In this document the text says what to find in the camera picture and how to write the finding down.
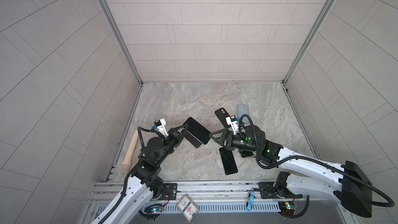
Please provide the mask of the black phone purple edge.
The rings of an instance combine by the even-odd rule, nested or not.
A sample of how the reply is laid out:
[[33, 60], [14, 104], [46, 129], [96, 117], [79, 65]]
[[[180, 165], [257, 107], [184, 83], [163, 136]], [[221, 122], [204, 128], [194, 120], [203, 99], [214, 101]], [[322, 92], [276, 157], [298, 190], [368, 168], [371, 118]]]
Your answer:
[[199, 148], [202, 142], [193, 136], [189, 131], [184, 132], [184, 137], [187, 139], [195, 148]]

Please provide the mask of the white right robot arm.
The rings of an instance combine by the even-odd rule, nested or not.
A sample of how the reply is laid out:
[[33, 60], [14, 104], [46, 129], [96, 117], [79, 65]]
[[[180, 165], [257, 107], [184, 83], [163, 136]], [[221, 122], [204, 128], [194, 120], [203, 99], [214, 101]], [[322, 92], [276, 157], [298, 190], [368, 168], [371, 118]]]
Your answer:
[[222, 129], [209, 137], [227, 150], [256, 153], [264, 167], [283, 169], [273, 186], [265, 189], [270, 194], [280, 198], [303, 195], [326, 198], [340, 203], [353, 214], [372, 217], [371, 182], [353, 162], [338, 164], [304, 156], [267, 140], [258, 128], [245, 134]]

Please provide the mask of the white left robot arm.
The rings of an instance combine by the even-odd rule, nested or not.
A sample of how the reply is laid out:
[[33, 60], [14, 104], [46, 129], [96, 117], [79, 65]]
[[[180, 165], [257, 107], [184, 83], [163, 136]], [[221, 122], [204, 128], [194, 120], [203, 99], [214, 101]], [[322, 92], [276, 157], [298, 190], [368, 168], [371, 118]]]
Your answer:
[[95, 218], [94, 224], [129, 224], [137, 213], [147, 220], [160, 216], [164, 204], [145, 205], [162, 194], [167, 201], [170, 200], [171, 196], [163, 190], [163, 179], [159, 177], [161, 163], [181, 144], [188, 127], [188, 124], [183, 124], [170, 128], [166, 133], [159, 128], [137, 128], [135, 135], [142, 146], [139, 161], [127, 172], [121, 191]]

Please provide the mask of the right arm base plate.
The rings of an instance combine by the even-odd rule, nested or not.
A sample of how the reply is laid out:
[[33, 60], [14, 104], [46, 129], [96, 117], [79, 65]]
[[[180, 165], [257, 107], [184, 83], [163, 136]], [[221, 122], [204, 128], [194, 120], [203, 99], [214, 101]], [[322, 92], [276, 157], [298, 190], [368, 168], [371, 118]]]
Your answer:
[[295, 195], [288, 188], [286, 182], [260, 182], [258, 188], [252, 189], [259, 192], [262, 199], [294, 199], [303, 198], [303, 195]]

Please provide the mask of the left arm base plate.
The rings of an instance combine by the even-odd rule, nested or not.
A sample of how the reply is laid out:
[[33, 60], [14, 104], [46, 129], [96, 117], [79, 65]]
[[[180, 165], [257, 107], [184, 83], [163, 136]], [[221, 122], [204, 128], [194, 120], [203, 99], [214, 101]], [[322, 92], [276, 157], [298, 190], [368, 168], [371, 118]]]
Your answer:
[[161, 188], [156, 188], [152, 201], [176, 200], [177, 197], [177, 183], [163, 183]]

